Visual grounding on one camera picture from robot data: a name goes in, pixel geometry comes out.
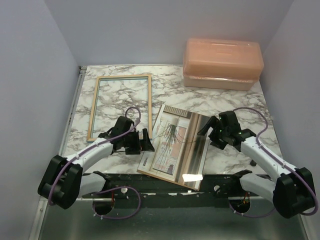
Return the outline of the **glossy plant photo board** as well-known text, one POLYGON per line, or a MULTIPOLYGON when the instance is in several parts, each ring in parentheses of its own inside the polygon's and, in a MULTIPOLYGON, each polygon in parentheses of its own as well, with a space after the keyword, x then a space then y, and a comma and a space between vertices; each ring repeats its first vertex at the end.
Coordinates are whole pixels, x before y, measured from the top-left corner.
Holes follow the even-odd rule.
POLYGON ((199 135, 210 117, 162 105, 153 130, 153 152, 143 153, 137 172, 192 190, 199 190, 209 138, 199 135))

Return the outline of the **blue wooden picture frame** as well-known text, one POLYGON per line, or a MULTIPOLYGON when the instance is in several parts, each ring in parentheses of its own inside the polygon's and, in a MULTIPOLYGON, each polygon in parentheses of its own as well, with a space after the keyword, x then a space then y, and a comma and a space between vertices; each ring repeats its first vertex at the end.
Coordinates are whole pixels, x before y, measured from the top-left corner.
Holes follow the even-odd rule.
POLYGON ((146 128, 152 135, 152 75, 131 74, 96 78, 86 141, 111 128, 130 107, 140 110, 138 130, 146 128))

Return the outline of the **orange translucent plastic box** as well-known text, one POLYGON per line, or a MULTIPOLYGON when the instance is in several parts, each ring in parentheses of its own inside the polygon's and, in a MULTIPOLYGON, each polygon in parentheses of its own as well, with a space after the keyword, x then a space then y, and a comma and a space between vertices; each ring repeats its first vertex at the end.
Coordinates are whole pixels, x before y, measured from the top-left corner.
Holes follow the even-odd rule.
POLYGON ((257 42, 190 38, 183 56, 186 87, 248 91, 260 80, 264 61, 257 42))

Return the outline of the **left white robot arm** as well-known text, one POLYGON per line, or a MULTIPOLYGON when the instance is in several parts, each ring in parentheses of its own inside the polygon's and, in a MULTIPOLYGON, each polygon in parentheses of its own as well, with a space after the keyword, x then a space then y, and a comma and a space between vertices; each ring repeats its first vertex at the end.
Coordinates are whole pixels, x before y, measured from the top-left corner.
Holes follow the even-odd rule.
POLYGON ((95 192, 104 198, 110 194, 111 185, 102 173, 83 175, 90 167, 124 148, 126 155, 139 155, 142 151, 154 152, 147 129, 140 138, 135 123, 120 116, 114 127, 99 134, 98 138, 83 150, 62 157, 55 155, 49 162, 37 193, 50 204, 68 209, 77 198, 95 192))

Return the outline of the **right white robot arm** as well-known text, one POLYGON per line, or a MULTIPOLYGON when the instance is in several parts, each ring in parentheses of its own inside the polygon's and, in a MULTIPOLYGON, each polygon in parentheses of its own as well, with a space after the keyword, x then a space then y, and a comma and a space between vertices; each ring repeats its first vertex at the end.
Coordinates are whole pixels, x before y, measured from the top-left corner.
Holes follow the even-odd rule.
POLYGON ((234 110, 212 116, 198 131, 199 136, 208 134, 210 144, 223 150, 227 145, 251 158, 269 176, 260 177, 243 170, 230 183, 230 191, 241 196, 254 193, 273 204, 282 217, 312 216, 319 210, 312 173, 305 167, 297 168, 288 163, 260 141, 260 134, 242 129, 234 110))

